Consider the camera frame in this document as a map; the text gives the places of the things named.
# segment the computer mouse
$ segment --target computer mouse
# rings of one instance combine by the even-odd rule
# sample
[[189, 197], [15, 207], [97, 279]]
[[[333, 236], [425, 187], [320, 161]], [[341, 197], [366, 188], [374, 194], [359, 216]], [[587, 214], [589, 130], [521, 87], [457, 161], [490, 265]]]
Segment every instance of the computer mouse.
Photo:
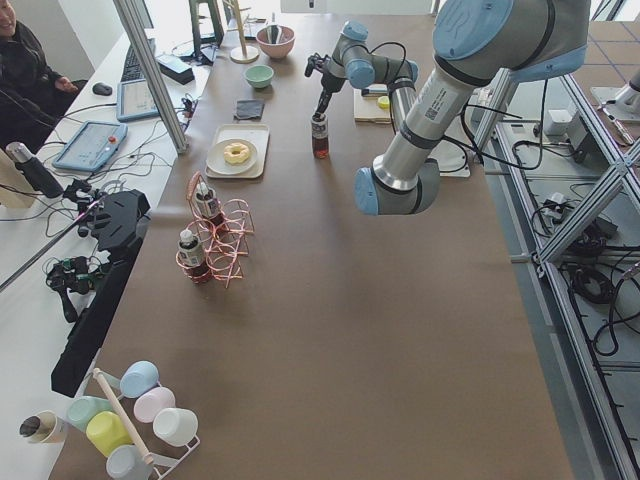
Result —
[[104, 95], [105, 97], [113, 93], [113, 88], [102, 82], [96, 83], [91, 90], [93, 90], [93, 93], [96, 95]]

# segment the cup rack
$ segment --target cup rack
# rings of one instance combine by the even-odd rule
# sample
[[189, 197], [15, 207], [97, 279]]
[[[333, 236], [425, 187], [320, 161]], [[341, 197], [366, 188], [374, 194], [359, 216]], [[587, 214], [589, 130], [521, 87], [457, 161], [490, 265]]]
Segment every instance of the cup rack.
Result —
[[120, 380], [113, 375], [103, 372], [99, 368], [93, 369], [93, 379], [98, 383], [107, 400], [109, 400], [109, 403], [111, 404], [111, 407], [113, 408], [115, 414], [120, 418], [120, 421], [131, 437], [133, 444], [137, 448], [142, 461], [147, 465], [153, 465], [153, 473], [156, 475], [156, 480], [162, 480], [167, 477], [185, 458], [187, 458], [196, 449], [196, 447], [198, 447], [198, 445], [200, 445], [200, 438], [195, 435], [189, 443], [184, 445], [184, 448], [186, 450], [178, 458], [160, 455], [158, 453], [149, 451], [147, 445], [144, 443], [144, 440], [138, 433], [135, 425], [129, 418], [129, 415], [120, 403], [120, 398], [122, 398], [122, 396], [116, 396], [115, 392], [113, 391], [114, 388], [119, 389]]

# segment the donut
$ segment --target donut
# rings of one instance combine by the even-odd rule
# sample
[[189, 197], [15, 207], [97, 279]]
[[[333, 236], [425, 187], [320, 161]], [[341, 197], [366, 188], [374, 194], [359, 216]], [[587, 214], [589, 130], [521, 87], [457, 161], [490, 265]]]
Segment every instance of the donut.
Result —
[[222, 155], [225, 162], [231, 165], [239, 165], [249, 160], [251, 151], [244, 143], [233, 142], [224, 147]]

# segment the glass bottle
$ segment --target glass bottle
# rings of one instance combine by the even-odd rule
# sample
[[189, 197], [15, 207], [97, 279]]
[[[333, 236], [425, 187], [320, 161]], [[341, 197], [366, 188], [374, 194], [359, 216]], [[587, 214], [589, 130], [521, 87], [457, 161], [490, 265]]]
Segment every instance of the glass bottle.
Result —
[[324, 113], [316, 112], [311, 117], [311, 146], [315, 158], [329, 155], [329, 123]]

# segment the white tray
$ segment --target white tray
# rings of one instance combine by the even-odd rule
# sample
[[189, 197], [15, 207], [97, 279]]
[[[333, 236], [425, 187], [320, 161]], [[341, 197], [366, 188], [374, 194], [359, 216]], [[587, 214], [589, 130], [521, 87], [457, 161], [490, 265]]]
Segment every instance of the white tray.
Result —
[[214, 172], [208, 166], [205, 161], [205, 173], [210, 178], [257, 178], [264, 172], [264, 162], [267, 158], [267, 147], [269, 145], [269, 127], [262, 123], [238, 123], [220, 125], [213, 137], [211, 148], [207, 155], [212, 154], [215, 145], [223, 140], [241, 139], [251, 142], [257, 151], [256, 163], [248, 170], [225, 175]]

